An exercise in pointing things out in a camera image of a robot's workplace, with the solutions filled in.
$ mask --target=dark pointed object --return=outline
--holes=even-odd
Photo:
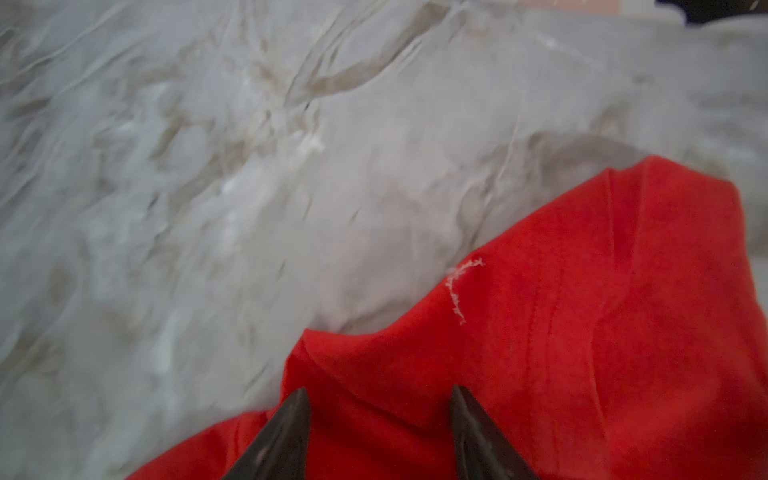
[[[453,387],[451,428],[460,480],[539,480],[463,386]]]
[[[310,413],[306,389],[291,393],[221,480],[304,480]]]
[[[656,0],[657,4],[676,5],[689,25],[703,25],[721,18],[768,13],[766,0]]]

